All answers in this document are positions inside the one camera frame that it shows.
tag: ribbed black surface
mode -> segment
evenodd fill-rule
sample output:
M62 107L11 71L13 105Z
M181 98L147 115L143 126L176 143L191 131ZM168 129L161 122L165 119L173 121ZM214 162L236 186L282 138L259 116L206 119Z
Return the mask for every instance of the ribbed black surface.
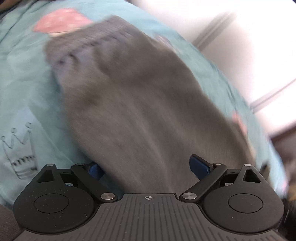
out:
M16 241L284 241L275 231L257 235L226 232L210 223L196 204L178 201L173 194L125 194L103 204L92 220L59 235L23 232Z

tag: gray cloth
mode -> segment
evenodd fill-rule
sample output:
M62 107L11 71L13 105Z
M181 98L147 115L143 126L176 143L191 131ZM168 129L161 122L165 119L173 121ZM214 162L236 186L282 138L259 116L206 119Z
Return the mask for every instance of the gray cloth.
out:
M189 157L253 164L242 133L169 48L113 16L53 39L47 57L75 140L124 192L180 194Z
M0 205L0 241L10 241L20 231L11 210Z

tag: silver screw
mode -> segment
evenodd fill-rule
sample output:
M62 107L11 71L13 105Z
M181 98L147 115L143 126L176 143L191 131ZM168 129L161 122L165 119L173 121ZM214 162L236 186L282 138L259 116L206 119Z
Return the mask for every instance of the silver screw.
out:
M115 198L115 195L110 192L105 192L101 195L101 198L104 200L112 200L113 198Z
M187 200L193 200L193 199L196 199L197 196L193 192L186 192L186 193L183 193L182 197Z

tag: crown drawing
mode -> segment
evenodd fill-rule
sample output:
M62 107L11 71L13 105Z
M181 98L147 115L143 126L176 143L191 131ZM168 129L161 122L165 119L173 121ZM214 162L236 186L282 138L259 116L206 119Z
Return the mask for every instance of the crown drawing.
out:
M32 137L32 124L26 123L27 130L21 139L16 135L17 129L11 129L11 140L6 141L5 136L0 137L4 153L12 169L19 179L32 178L37 173L37 162Z

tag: pink polka dot pattern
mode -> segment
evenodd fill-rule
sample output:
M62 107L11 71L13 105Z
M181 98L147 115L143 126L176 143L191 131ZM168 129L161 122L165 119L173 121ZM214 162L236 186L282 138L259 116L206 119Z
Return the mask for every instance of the pink polka dot pattern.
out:
M92 23L90 19L74 8L63 8L43 16L33 31L46 34L71 32L90 23Z

